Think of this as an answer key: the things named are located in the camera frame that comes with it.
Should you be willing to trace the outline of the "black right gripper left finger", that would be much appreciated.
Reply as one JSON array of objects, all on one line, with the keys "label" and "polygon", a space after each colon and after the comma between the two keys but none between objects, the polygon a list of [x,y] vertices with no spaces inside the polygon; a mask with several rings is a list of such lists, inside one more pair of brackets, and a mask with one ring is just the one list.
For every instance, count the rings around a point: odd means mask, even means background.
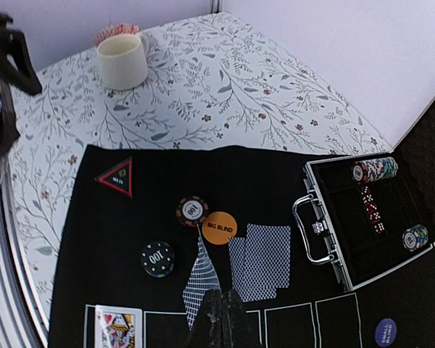
[{"label": "black right gripper left finger", "polygon": [[221,291],[212,289],[204,294],[201,306],[188,335],[190,348],[222,347]]}]

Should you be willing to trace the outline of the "dealt blue card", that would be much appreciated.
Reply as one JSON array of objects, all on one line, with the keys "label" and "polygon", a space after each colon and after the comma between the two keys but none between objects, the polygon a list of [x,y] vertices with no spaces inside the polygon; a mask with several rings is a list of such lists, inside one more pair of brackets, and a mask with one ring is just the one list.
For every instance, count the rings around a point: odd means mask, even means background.
[{"label": "dealt blue card", "polygon": [[275,299],[276,289],[262,285],[258,271],[250,261],[245,238],[234,237],[228,241],[231,262],[232,287],[239,294],[243,303]]},{"label": "dealt blue card", "polygon": [[290,282],[291,228],[255,225],[246,228],[246,247],[262,285],[286,289]]}]

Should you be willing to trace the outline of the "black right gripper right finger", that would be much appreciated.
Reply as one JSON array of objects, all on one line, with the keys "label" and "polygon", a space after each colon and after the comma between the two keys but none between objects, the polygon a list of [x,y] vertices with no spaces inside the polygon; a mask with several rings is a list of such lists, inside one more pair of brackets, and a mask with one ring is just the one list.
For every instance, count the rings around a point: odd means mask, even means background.
[{"label": "black right gripper right finger", "polygon": [[257,347],[241,298],[234,289],[223,295],[223,347]]}]

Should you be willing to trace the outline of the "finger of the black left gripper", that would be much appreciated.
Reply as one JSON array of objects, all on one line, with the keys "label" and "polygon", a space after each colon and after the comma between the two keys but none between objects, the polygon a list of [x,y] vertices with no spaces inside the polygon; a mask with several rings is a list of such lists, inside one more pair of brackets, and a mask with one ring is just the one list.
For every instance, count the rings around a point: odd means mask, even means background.
[{"label": "finger of the black left gripper", "polygon": [[9,153],[20,133],[16,126],[16,114],[9,84],[0,79],[0,159]]},{"label": "finger of the black left gripper", "polygon": [[0,12],[0,78],[28,95],[42,92],[41,83],[30,61],[25,35],[8,28],[13,19]]}]

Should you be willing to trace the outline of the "orange big blind button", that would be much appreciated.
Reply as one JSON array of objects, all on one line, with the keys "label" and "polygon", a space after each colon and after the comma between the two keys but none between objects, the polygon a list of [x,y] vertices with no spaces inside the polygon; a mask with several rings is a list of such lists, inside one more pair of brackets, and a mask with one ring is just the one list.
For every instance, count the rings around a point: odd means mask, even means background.
[{"label": "orange big blind button", "polygon": [[202,223],[203,237],[214,245],[227,244],[238,230],[235,218],[227,212],[211,213]]}]

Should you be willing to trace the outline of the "orange black chip stack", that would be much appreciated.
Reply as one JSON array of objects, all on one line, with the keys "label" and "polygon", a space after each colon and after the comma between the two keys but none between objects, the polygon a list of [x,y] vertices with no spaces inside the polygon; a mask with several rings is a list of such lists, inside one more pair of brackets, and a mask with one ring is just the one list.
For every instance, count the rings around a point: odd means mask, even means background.
[{"label": "orange black chip stack", "polygon": [[185,226],[200,225],[210,213],[209,205],[199,196],[186,196],[179,201],[175,216]]}]

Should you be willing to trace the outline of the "purple small blind button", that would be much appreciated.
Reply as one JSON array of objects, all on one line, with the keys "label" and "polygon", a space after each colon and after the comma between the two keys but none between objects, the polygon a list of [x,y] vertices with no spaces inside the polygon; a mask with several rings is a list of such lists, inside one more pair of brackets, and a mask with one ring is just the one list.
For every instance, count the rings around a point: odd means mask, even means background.
[{"label": "purple small blind button", "polygon": [[391,318],[382,319],[376,326],[374,340],[379,347],[389,347],[397,337],[397,324]]}]

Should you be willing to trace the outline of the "black and green chip stack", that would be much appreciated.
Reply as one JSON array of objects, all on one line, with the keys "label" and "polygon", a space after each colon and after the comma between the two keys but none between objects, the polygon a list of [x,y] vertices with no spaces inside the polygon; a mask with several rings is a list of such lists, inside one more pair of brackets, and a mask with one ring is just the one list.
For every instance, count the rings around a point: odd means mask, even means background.
[{"label": "black and green chip stack", "polygon": [[154,278],[168,276],[175,264],[173,248],[165,241],[152,241],[141,252],[141,264],[146,273]]}]

